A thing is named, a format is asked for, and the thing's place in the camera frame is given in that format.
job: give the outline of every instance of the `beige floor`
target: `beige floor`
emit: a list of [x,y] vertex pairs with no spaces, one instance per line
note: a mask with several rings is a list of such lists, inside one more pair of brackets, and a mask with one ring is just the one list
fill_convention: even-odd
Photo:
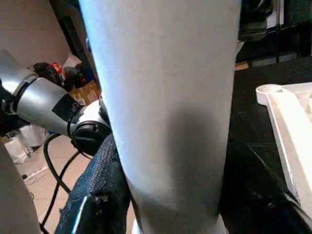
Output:
[[[60,136],[50,143],[49,154],[58,173],[60,173],[64,164],[71,157],[71,155],[74,154],[75,151],[76,149],[71,145],[69,138],[65,136]],[[70,188],[74,186],[76,180],[84,171],[88,163],[89,160],[82,155],[79,155],[72,162],[63,178],[64,182]],[[21,174],[30,174],[31,172],[37,171],[46,166],[47,165],[43,156],[43,149],[41,147],[34,153],[31,159],[27,160],[23,164],[18,164],[17,168]],[[34,195],[34,202],[38,219],[41,222],[50,204],[56,181],[49,170],[44,170],[37,176],[27,180],[26,185],[29,191]],[[45,224],[46,229],[50,233],[54,232],[59,222],[59,210],[65,205],[67,197],[67,193],[62,188],[60,188],[56,203],[47,223]],[[132,207],[130,207],[127,218],[127,234],[131,233],[133,220],[134,212]]]

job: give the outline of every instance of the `cardboard box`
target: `cardboard box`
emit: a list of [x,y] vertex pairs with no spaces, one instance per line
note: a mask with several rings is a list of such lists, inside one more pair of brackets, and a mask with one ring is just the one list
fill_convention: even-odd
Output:
[[239,71],[239,70],[244,70],[249,68],[248,63],[245,62],[238,62],[237,64],[235,64],[235,70]]
[[98,100],[101,91],[96,82],[93,80],[82,88],[70,91],[69,94],[80,105],[87,106],[91,102]]

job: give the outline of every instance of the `white cylinder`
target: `white cylinder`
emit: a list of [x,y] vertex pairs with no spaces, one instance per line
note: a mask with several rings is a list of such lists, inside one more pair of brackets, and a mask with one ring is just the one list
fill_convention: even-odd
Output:
[[240,0],[80,0],[145,234],[220,233]]

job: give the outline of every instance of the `white plastic part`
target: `white plastic part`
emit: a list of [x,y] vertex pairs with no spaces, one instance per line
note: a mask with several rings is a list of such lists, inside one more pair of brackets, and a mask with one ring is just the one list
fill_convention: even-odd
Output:
[[312,83],[256,88],[268,108],[275,141],[290,191],[312,216]]

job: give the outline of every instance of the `white wall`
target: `white wall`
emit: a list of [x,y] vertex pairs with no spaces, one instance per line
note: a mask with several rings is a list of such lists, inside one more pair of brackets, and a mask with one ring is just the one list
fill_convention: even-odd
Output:
[[0,0],[0,47],[25,66],[63,64],[70,52],[49,0]]

